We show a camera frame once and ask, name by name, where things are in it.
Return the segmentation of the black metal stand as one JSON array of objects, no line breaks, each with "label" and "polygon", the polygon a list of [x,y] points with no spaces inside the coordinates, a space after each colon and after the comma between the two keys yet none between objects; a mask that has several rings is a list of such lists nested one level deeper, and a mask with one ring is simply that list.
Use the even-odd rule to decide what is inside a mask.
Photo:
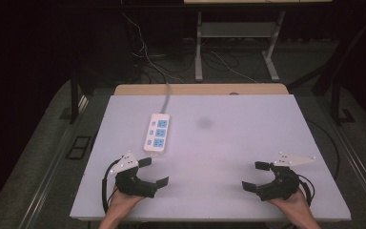
[{"label": "black metal stand", "polygon": [[335,124],[340,126],[342,123],[353,123],[355,119],[351,115],[348,109],[341,109],[340,105],[340,87],[341,78],[336,76],[332,84],[332,97],[331,97],[331,117]]}]

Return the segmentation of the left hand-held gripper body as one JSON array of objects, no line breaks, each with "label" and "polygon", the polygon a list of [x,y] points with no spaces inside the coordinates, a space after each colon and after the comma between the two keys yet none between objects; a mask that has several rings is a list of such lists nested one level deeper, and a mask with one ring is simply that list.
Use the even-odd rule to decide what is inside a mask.
[{"label": "left hand-held gripper body", "polygon": [[110,166],[110,174],[115,175],[115,186],[129,196],[153,198],[157,191],[156,184],[137,176],[138,161],[133,153],[128,152]]}]

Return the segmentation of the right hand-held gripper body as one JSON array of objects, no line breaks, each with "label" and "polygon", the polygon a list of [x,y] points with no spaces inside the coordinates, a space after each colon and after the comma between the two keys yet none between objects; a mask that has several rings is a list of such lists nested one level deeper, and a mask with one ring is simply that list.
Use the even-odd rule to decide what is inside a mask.
[{"label": "right hand-held gripper body", "polygon": [[315,162],[314,156],[297,156],[285,153],[279,153],[278,159],[271,164],[271,169],[274,173],[274,180],[270,183],[257,186],[255,192],[262,201],[271,200],[275,198],[287,199],[294,194],[299,187],[302,187],[305,192],[307,201],[311,201],[315,196],[315,187],[311,181],[304,177],[311,185],[302,181],[302,175],[297,174],[294,166],[303,165]]}]

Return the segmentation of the grey metal desk frame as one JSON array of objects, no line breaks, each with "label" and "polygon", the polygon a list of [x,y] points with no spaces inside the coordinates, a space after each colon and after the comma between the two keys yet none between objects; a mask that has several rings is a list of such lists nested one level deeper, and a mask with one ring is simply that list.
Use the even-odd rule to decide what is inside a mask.
[{"label": "grey metal desk frame", "polygon": [[286,11],[282,10],[275,21],[269,22],[207,22],[203,20],[200,11],[197,14],[196,21],[194,79],[197,82],[203,81],[201,57],[201,41],[203,38],[269,38],[270,45],[261,54],[270,78],[273,81],[278,81],[279,76],[272,55],[285,14]]}]

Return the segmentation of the person's right hand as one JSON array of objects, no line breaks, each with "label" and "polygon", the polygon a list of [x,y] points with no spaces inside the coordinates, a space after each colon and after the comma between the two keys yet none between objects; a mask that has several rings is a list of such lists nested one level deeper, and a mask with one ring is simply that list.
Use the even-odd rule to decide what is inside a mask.
[{"label": "person's right hand", "polygon": [[277,207],[289,220],[306,219],[312,215],[303,192],[298,189],[289,198],[275,198],[269,203]]}]

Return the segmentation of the person's left hand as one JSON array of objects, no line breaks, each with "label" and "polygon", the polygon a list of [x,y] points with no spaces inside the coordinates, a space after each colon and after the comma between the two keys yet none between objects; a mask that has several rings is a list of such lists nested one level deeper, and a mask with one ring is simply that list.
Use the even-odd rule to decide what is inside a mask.
[{"label": "person's left hand", "polygon": [[143,197],[129,196],[115,189],[106,216],[114,219],[123,219],[142,199]]}]

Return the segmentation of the black rectangular floor frame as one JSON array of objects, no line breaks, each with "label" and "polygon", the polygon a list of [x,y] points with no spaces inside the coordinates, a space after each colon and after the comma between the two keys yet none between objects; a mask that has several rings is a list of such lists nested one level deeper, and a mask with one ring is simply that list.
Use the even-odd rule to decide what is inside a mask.
[{"label": "black rectangular floor frame", "polygon": [[90,135],[79,135],[74,139],[74,142],[66,153],[66,159],[81,160],[84,158],[91,142]]}]

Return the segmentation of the white power strip blue sockets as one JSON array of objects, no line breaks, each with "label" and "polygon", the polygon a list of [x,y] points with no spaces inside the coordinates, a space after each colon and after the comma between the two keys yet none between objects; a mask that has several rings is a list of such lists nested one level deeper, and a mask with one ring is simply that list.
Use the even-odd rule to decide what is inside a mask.
[{"label": "white power strip blue sockets", "polygon": [[152,114],[143,146],[148,156],[160,156],[164,153],[169,126],[168,114]]}]

